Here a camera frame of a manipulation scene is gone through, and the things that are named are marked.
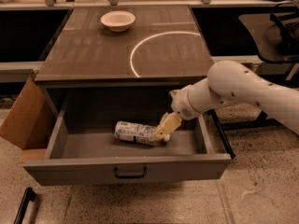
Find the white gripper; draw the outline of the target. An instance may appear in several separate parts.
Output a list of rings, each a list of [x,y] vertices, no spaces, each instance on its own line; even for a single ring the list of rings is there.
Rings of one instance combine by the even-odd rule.
[[[163,115],[159,125],[154,129],[151,135],[153,141],[168,142],[170,140],[170,134],[181,125],[183,119],[191,120],[200,115],[191,105],[189,89],[190,86],[187,86],[183,89],[169,92],[172,97],[171,108],[173,112]]]

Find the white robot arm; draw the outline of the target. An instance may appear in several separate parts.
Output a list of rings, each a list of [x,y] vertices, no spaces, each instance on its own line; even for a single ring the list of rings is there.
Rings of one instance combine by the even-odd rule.
[[[170,92],[170,114],[163,115],[151,138],[161,141],[184,120],[191,120],[211,109],[234,103],[255,105],[271,118],[299,133],[299,91],[267,81],[235,61],[219,61],[207,77]]]

